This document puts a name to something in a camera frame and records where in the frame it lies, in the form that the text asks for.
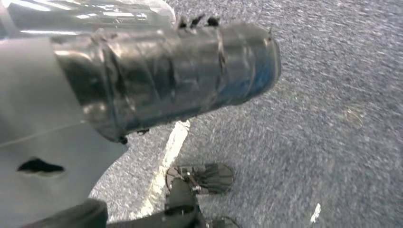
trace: gray carpet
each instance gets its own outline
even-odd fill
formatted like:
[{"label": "gray carpet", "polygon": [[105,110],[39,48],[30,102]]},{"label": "gray carpet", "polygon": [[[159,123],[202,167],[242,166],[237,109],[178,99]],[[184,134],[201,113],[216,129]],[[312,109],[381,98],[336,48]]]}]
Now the gray carpet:
[{"label": "gray carpet", "polygon": [[[229,194],[201,197],[207,217],[243,227],[403,227],[403,2],[328,2],[168,1],[178,14],[273,27],[281,48],[272,91],[191,120],[175,163],[224,162],[236,172]],[[139,213],[172,128],[131,136],[94,188],[111,221]],[[161,209],[163,197],[153,204]]]}]

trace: leg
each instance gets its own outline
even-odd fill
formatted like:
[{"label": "leg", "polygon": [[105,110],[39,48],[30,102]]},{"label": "leg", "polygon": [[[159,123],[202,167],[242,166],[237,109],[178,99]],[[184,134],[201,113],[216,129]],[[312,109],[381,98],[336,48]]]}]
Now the leg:
[{"label": "leg", "polygon": [[[233,184],[232,171],[223,164],[208,164],[195,166],[176,166],[167,171],[166,184],[173,189],[177,179],[184,180],[194,194],[223,194]],[[198,220],[205,224],[202,213],[198,214]],[[208,223],[209,228],[238,228],[229,218],[219,218]]]}]

